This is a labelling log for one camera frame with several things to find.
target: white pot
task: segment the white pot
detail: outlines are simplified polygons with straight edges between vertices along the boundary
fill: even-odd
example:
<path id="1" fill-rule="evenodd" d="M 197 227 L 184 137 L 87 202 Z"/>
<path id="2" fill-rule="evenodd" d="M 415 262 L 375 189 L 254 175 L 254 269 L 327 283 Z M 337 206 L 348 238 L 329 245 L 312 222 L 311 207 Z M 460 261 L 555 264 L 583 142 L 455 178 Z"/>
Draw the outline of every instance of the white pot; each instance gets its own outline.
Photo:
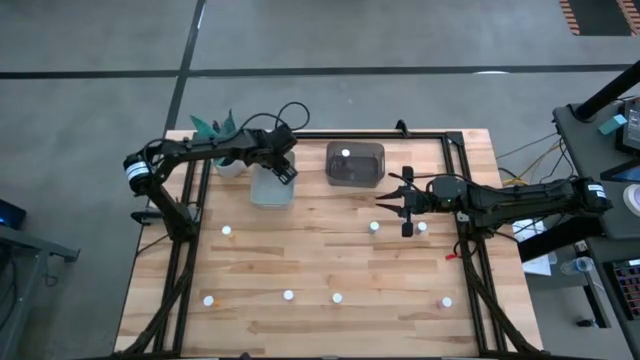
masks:
<path id="1" fill-rule="evenodd" d="M 215 165 L 218 175 L 224 178 L 234 178 L 247 169 L 247 165 L 242 160 L 236 160 L 229 165 Z"/>

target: black pole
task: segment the black pole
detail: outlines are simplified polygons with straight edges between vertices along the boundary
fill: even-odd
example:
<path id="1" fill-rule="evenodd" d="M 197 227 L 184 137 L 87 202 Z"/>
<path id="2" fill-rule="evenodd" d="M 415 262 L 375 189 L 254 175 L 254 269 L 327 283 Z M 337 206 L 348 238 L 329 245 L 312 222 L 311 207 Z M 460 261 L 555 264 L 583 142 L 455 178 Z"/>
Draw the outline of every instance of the black pole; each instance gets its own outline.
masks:
<path id="1" fill-rule="evenodd" d="M 593 115 L 619 98 L 620 95 L 634 87 L 638 82 L 640 82 L 640 61 L 633 64 L 630 68 L 618 75 L 617 78 L 613 79 L 613 81 L 608 83 L 595 95 L 589 98 L 589 100 L 578 106 L 573 114 L 576 119 L 585 123 L 590 123 L 594 120 L 592 118 Z"/>

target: wooden tabletop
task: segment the wooden tabletop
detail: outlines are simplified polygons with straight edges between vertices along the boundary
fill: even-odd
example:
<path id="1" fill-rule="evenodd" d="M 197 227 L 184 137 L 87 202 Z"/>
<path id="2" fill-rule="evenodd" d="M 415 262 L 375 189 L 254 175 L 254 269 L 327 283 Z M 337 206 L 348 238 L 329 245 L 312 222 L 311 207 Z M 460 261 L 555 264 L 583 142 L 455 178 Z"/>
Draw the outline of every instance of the wooden tabletop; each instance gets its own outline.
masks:
<path id="1" fill-rule="evenodd" d="M 473 180 L 499 187 L 488 131 L 461 131 Z M 167 137 L 191 133 L 170 131 Z M 477 355 L 462 263 L 445 260 L 457 241 L 453 216 L 417 216 L 414 222 L 425 221 L 428 232 L 402 238 L 402 219 L 374 205 L 375 196 L 393 191 L 399 181 L 387 176 L 373 189 L 330 186 L 324 174 L 327 142 L 301 140 L 295 146 L 299 174 L 288 210 L 251 203 L 252 169 L 235 179 L 212 170 L 182 355 Z M 413 166 L 416 175 L 445 172 L 439 141 L 375 142 L 385 147 L 387 172 L 400 173 L 403 165 Z M 185 171 L 182 164 L 165 183 L 172 195 L 181 193 Z M 416 184 L 424 188 L 426 181 Z M 371 221 L 381 225 L 373 235 Z M 225 225 L 231 236 L 222 234 Z M 161 225 L 145 228 L 140 246 L 164 233 Z M 170 248 L 163 241 L 136 260 L 116 350 L 131 344 L 158 309 Z M 541 348 L 516 244 L 495 237 L 487 248 L 500 305 Z M 287 289 L 295 295 L 291 302 L 283 298 Z M 331 300 L 336 292 L 343 296 L 339 305 Z M 206 296 L 214 297 L 213 306 L 203 304 Z M 445 296 L 453 306 L 439 309 Z M 176 313 L 177 306 L 170 320 Z M 486 308 L 483 318 L 493 344 Z M 173 331 L 170 321 L 168 339 Z"/>

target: gray floor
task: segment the gray floor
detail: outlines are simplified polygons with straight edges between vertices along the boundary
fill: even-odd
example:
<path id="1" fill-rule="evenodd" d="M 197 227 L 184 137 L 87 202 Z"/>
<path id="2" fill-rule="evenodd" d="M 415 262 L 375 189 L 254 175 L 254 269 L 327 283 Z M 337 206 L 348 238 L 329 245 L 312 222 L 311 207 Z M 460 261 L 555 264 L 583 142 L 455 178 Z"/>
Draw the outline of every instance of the gray floor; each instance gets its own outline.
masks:
<path id="1" fill-rule="evenodd" d="M 177 69 L 194 0 L 0 0 L 0 71 Z M 640 40 L 575 37 L 555 0 L 209 0 L 192 68 L 557 65 L 631 63 Z M 580 101 L 615 73 L 192 79 L 188 115 L 238 119 L 300 100 L 311 128 L 489 128 L 497 154 L 554 131 L 551 110 Z M 123 157 L 162 134 L 174 79 L 0 81 L 0 198 L 29 211 L 27 229 L 79 246 L 51 263 L 20 358 L 105 355 L 113 346 L 143 204 Z M 291 122 L 295 121 L 291 113 Z M 256 120 L 255 126 L 266 126 Z M 500 160 L 522 171 L 549 140 Z M 536 173 L 547 174 L 558 154 Z M 562 163 L 555 177 L 569 168 Z M 619 329 L 579 329 L 581 289 L 532 287 L 545 348 L 629 358 Z M 589 339 L 584 345 L 580 340 Z"/>

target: blue object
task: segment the blue object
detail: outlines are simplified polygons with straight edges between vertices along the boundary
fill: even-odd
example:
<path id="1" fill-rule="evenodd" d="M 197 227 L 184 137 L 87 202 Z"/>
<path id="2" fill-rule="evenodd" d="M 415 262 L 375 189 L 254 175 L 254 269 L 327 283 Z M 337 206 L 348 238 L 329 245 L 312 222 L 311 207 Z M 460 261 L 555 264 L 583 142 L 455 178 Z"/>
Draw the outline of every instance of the blue object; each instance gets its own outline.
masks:
<path id="1" fill-rule="evenodd" d="M 627 123 L 627 119 L 622 115 L 616 115 L 600 125 L 598 130 L 602 135 L 609 135 L 618 130 L 619 127 Z"/>

